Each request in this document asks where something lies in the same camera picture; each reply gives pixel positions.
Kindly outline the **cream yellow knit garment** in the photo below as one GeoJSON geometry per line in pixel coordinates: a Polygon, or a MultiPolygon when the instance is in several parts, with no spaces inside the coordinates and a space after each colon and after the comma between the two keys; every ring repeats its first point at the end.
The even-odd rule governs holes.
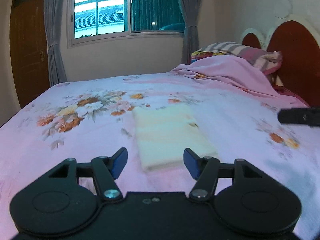
{"type": "Polygon", "coordinates": [[[218,156],[214,145],[201,132],[188,105],[177,104],[160,109],[137,107],[132,114],[144,171],[181,165],[186,148],[200,157],[218,156]]]}

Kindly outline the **striped pink grey pillow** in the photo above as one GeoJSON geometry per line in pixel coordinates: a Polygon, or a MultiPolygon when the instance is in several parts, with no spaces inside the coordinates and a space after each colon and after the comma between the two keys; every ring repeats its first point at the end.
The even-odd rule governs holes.
{"type": "Polygon", "coordinates": [[[226,55],[240,57],[258,68],[265,75],[274,73],[281,67],[282,54],[280,51],[268,52],[259,48],[253,48],[235,42],[217,42],[197,51],[221,51],[226,55]]]}

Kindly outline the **pink floral bed sheet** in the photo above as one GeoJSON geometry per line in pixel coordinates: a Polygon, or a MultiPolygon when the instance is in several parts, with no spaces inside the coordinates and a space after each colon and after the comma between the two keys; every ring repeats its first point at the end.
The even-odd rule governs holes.
{"type": "Polygon", "coordinates": [[[223,163],[246,159],[302,202],[301,239],[319,234],[319,129],[282,125],[282,108],[302,107],[266,79],[237,88],[173,73],[55,85],[1,127],[1,239],[16,228],[12,197],[67,158],[80,163],[127,149],[117,184],[128,191],[191,190],[183,151],[223,163]]]}

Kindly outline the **red white headboard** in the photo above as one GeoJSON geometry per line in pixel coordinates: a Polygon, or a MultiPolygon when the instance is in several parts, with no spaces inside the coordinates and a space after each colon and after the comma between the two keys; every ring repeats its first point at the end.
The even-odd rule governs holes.
{"type": "Polygon", "coordinates": [[[290,15],[266,36],[248,28],[241,41],[254,48],[281,52],[281,67],[272,73],[274,89],[296,96],[308,106],[319,106],[319,33],[307,20],[290,15]]]}

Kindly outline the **pink crumpled blanket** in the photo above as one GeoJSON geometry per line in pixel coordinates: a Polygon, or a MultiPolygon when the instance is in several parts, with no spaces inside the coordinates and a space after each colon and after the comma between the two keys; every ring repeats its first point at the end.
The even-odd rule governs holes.
{"type": "Polygon", "coordinates": [[[188,77],[204,88],[232,91],[272,106],[308,107],[308,104],[297,96],[279,94],[260,70],[236,56],[207,57],[190,65],[180,64],[171,72],[188,77]]]}

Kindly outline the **colourful floral pillow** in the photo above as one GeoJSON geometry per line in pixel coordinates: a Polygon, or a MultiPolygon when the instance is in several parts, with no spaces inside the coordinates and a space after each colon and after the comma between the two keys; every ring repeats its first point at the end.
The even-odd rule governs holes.
{"type": "Polygon", "coordinates": [[[191,63],[194,63],[198,60],[212,57],[212,56],[220,56],[220,55],[226,55],[226,53],[221,51],[195,51],[191,54],[191,63]]]}

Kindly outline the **brown wooden door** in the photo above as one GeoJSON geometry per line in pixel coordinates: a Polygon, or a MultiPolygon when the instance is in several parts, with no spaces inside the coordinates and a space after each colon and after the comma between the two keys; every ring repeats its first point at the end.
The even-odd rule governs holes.
{"type": "Polygon", "coordinates": [[[13,0],[10,57],[20,107],[50,88],[43,0],[13,0]]]}

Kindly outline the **right grey curtain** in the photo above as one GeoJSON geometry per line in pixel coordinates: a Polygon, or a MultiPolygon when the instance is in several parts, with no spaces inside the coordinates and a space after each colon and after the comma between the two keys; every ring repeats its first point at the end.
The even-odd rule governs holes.
{"type": "Polygon", "coordinates": [[[201,0],[178,0],[178,5],[185,23],[181,63],[190,64],[192,52],[199,49],[197,24],[201,0]]]}

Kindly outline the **grey curtain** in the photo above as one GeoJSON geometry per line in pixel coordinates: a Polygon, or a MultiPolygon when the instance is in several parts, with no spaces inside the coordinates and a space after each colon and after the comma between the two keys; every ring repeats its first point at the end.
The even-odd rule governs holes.
{"type": "Polygon", "coordinates": [[[48,48],[50,86],[67,81],[60,51],[63,0],[44,0],[44,27],[48,48]]]}
{"type": "Polygon", "coordinates": [[[201,0],[178,0],[178,5],[185,23],[181,63],[190,64],[192,52],[199,49],[197,24],[201,0]]]}

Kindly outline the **white framed window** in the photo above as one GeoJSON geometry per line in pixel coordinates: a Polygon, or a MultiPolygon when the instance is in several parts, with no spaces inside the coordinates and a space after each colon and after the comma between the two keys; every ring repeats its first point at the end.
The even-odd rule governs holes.
{"type": "Polygon", "coordinates": [[[139,35],[181,35],[178,0],[68,0],[68,45],[139,35]]]}

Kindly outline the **left grey curtain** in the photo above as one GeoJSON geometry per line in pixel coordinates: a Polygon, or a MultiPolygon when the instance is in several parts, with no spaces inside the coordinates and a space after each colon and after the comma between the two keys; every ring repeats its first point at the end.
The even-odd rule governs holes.
{"type": "Polygon", "coordinates": [[[48,48],[50,86],[67,81],[60,51],[63,0],[44,0],[44,27],[48,48]]]}

